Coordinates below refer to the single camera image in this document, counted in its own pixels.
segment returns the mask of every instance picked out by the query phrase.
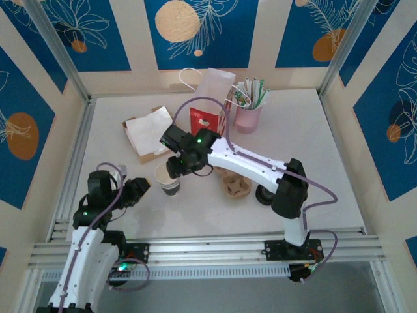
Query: brown paper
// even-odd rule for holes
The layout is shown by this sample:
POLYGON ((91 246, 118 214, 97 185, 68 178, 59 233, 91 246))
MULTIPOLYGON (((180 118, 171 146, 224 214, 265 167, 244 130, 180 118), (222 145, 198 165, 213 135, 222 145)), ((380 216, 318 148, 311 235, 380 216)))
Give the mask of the brown paper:
MULTIPOLYGON (((160 109, 162 106, 157 106, 157 107, 155 107, 155 108, 153 108, 153 109, 151 109, 151 112, 153 113, 153 112, 155 112, 156 110, 158 110, 158 109, 160 109)), ((126 122, 127 121, 129 121, 129 120, 131 120, 131 119, 135 119, 136 117, 131 117, 131 118, 129 118, 129 119, 127 119, 127 120, 125 120, 123 123, 122 123, 122 126, 123 126, 123 129, 124 129, 124 131, 126 132, 126 136, 127 136, 127 131, 128 131, 128 128, 127 128, 127 126, 126 126, 126 122)), ((163 155, 166 155, 166 154, 168 154, 169 152, 171 152, 170 150, 168 150, 168 151, 165 151, 165 152, 163 152, 163 153, 160 153, 160 154, 158 154, 158 155, 155 155, 154 153, 148 153, 147 155, 137 155, 138 157, 139 157, 139 162, 141 163, 141 164, 145 164, 145 163, 147 163, 147 162, 150 162, 150 161, 153 161, 153 160, 155 160, 156 158, 159 158, 159 157, 162 157, 163 155)))

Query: white tabletop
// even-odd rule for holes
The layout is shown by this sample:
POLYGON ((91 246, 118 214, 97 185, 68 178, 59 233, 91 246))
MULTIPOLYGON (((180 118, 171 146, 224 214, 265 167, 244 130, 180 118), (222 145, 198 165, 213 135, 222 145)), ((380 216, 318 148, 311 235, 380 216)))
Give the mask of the white tabletop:
MULTIPOLYGON (((181 177, 176 196, 166 196, 153 177, 155 167, 169 156, 141 165, 132 149, 122 122, 141 117, 155 106, 175 112, 192 94, 142 95, 99 98, 85 151, 72 213, 78 199, 87 193, 88 174, 101 162, 125 164, 128 178, 146 177, 152 187, 121 219, 109 224, 109 230, 122 230, 126 238, 189 237, 233 235, 283 230, 282 219, 270 207, 255 199, 257 184, 242 200, 226 198, 220 178, 188 175, 181 177)), ((178 126, 189 129, 188 110, 181 112, 178 126)), ((350 228, 364 225, 349 180, 326 117, 314 89, 272 91, 271 103, 263 108, 257 131, 243 135, 231 127, 231 140, 265 157, 290 161, 299 159, 306 175, 331 188, 339 197, 334 205, 314 208, 308 213, 308 226, 350 228)), ((311 186, 306 204, 327 200, 329 195, 311 186)), ((115 211, 118 216, 122 211, 115 211)))

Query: pink cup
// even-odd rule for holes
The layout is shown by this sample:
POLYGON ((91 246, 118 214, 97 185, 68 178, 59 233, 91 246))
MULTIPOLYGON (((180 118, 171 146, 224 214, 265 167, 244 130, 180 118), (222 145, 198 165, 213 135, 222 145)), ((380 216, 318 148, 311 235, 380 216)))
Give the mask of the pink cup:
POLYGON ((238 107, 236 110, 236 129, 241 134, 251 134, 258 127, 259 117, 262 108, 256 110, 245 110, 238 107))

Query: white table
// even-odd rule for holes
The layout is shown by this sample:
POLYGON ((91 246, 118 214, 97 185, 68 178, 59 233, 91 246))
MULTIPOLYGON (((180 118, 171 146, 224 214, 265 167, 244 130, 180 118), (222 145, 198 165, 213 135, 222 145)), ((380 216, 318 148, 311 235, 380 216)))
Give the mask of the white table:
MULTIPOLYGON (((101 162, 125 164, 128 177, 147 177, 153 184, 141 201, 125 216, 109 224, 109 230, 123 230, 126 238, 189 237, 233 235, 283 230, 282 219, 270 207, 255 199, 257 184, 243 200, 230 200, 221 191, 220 179, 188 175, 181 178, 180 192, 166 196, 153 177, 155 167, 165 162, 163 156, 141 165, 122 122, 141 117, 151 108, 164 105, 175 112, 192 94, 143 95, 99 98, 85 151, 83 166, 72 213, 87 192, 88 174, 101 162)), ((184 109, 178 125, 189 129, 188 110, 184 109)), ((242 135, 231 127, 232 142, 276 160, 299 159, 306 175, 331 188, 339 197, 335 205, 314 208, 308 213, 308 226, 350 228, 364 225, 352 188, 340 160, 326 117, 314 89, 271 92, 271 103, 263 109, 258 130, 242 135)), ((329 195, 311 186, 307 204, 323 201, 329 195)), ((115 211, 118 216, 122 211, 115 211)))

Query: white napkin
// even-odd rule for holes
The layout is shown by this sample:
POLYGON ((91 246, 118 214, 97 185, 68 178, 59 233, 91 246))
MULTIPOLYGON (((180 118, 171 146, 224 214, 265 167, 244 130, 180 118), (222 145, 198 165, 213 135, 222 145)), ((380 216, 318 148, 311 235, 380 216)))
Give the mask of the white napkin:
POLYGON ((171 124, 172 118, 163 106, 145 117, 126 121, 127 135, 138 155, 158 155, 168 150, 159 139, 171 124))

